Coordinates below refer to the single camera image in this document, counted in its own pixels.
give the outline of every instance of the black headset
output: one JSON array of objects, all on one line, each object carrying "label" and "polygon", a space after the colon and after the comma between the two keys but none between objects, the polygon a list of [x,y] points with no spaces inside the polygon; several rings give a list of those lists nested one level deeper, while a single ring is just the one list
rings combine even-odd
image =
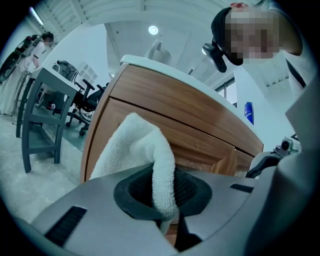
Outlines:
[{"label": "black headset", "polygon": [[215,38],[212,39],[211,44],[206,42],[202,49],[219,72],[224,73],[227,71],[226,63],[222,58],[224,52],[219,48]]}]

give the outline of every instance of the white towel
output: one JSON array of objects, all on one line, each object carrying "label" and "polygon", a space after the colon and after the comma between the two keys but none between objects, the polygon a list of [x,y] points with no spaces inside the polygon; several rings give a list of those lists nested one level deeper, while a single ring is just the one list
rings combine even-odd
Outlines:
[{"label": "white towel", "polygon": [[129,168],[153,164],[152,200],[154,208],[170,220],[178,214],[174,193],[175,158],[160,129],[136,113],[129,114],[102,151],[90,179]]}]

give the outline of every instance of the gray table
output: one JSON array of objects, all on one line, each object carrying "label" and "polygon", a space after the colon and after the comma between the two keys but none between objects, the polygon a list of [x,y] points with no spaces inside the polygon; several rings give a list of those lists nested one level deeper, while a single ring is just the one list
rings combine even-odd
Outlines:
[{"label": "gray table", "polygon": [[[42,84],[67,96],[59,116],[53,115],[53,112],[45,107],[35,107]],[[31,171],[31,154],[54,152],[54,163],[60,163],[63,129],[76,93],[77,90],[45,68],[40,68],[32,73],[22,95],[16,125],[16,137],[20,137],[22,127],[22,158],[26,173]],[[54,141],[44,131],[42,124],[56,125]]]}]

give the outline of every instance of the cabinet drawer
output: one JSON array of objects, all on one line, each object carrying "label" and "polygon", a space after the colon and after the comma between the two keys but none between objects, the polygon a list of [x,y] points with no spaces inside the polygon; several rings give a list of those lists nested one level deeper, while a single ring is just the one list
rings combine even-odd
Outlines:
[{"label": "cabinet drawer", "polygon": [[229,173],[230,160],[234,152],[232,145],[165,116],[111,98],[99,120],[92,141],[86,180],[90,178],[109,138],[132,112],[160,128],[170,144],[176,164],[212,173]]},{"label": "cabinet drawer", "polygon": [[191,126],[252,156],[262,151],[259,138],[229,109],[165,74],[128,65],[110,96]]}]

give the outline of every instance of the white countertop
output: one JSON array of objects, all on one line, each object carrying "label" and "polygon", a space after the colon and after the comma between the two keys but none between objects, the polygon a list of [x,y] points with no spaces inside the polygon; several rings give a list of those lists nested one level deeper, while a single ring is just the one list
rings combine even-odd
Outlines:
[{"label": "white countertop", "polygon": [[161,62],[154,61],[152,59],[148,59],[144,57],[134,56],[134,55],[124,55],[120,60],[120,64],[122,63],[157,71],[159,73],[162,73],[164,75],[177,79],[197,89],[198,91],[204,93],[205,95],[214,99],[216,102],[223,105],[226,109],[230,110],[235,116],[237,116],[241,121],[243,121],[257,135],[255,127],[252,125],[252,123],[248,119],[246,119],[244,113],[240,114],[240,111],[234,105],[232,105],[227,99],[225,99],[215,90],[211,89],[210,87],[200,82],[199,80],[195,79],[191,75],[183,73],[182,71],[172,66],[163,64]]}]

